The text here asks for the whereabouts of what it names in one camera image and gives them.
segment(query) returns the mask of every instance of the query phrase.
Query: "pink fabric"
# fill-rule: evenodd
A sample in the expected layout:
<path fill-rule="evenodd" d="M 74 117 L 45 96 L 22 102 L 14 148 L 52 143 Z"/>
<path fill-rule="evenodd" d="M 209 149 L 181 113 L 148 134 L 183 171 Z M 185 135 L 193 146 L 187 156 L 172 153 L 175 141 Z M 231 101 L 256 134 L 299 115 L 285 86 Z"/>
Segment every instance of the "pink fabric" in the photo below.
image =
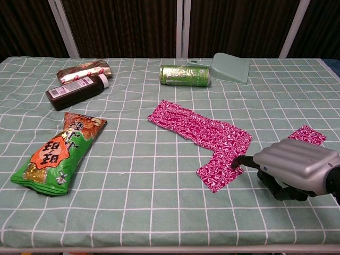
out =
<path fill-rule="evenodd" d="M 325 135 L 319 133 L 318 131 L 315 131 L 314 129 L 306 125 L 296 130 L 288 138 L 308 142 L 313 145 L 320 145 L 323 143 L 323 141 L 327 139 Z"/>
<path fill-rule="evenodd" d="M 217 192 L 243 173 L 241 167 L 231 169 L 230 165 L 249 147 L 252 137 L 246 131 L 226 122 L 213 121 L 165 100 L 148 120 L 214 151 L 210 162 L 197 170 L 198 176 L 212 192 Z"/>

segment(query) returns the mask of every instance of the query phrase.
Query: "robotic hand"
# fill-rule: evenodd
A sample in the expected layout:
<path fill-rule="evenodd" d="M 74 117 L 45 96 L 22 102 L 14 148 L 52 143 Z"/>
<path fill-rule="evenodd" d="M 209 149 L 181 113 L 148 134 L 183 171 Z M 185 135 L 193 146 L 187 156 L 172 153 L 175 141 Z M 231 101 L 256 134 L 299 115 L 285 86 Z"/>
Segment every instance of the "robotic hand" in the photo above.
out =
<path fill-rule="evenodd" d="M 305 201 L 308 196 L 331 193 L 340 205 L 340 156 L 334 150 L 284 139 L 253 157 L 236 157 L 231 167 L 239 165 L 258 169 L 258 178 L 277 200 Z"/>

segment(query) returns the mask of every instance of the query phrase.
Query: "sauce bottle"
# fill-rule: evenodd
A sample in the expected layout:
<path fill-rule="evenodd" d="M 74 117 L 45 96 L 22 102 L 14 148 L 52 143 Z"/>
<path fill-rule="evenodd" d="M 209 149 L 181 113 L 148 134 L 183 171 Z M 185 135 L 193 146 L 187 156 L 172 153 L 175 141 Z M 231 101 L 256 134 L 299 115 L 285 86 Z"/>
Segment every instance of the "sauce bottle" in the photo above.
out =
<path fill-rule="evenodd" d="M 47 90 L 46 96 L 53 107 L 60 111 L 102 93 L 107 87 L 106 76 L 99 74 L 97 76 L 87 76 L 78 81 Z"/>

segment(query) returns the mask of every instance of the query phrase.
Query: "red label on snack bag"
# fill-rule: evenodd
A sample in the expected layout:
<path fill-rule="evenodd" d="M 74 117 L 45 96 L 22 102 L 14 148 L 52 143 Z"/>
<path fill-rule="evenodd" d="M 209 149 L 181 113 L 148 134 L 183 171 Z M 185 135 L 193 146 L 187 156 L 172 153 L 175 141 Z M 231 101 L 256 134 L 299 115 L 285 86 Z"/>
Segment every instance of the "red label on snack bag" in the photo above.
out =
<path fill-rule="evenodd" d="M 36 153 L 33 154 L 31 162 L 35 163 L 38 169 L 45 167 L 56 167 L 59 163 L 70 156 L 65 141 L 62 137 L 49 140 Z"/>

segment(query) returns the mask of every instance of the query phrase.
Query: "tablecloth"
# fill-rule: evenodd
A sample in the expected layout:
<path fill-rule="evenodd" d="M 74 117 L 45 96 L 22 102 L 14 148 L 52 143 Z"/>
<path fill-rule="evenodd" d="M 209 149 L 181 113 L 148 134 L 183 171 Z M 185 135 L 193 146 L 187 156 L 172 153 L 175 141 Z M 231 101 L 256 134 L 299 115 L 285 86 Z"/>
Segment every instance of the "tablecloth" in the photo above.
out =
<path fill-rule="evenodd" d="M 116 247 L 339 244 L 340 207 L 325 195 L 277 201 L 245 173 L 213 194 L 195 171 L 213 152 L 147 121 L 162 99 L 247 130 L 253 155 L 306 124 L 340 149 L 340 83 L 320 59 L 251 59 L 246 85 L 159 84 L 161 64 L 106 59 L 103 93 L 57 112 L 45 91 L 56 72 L 91 59 L 11 57 L 0 64 L 0 245 Z M 108 120 L 68 195 L 46 197 L 10 176 L 63 126 L 64 112 Z"/>

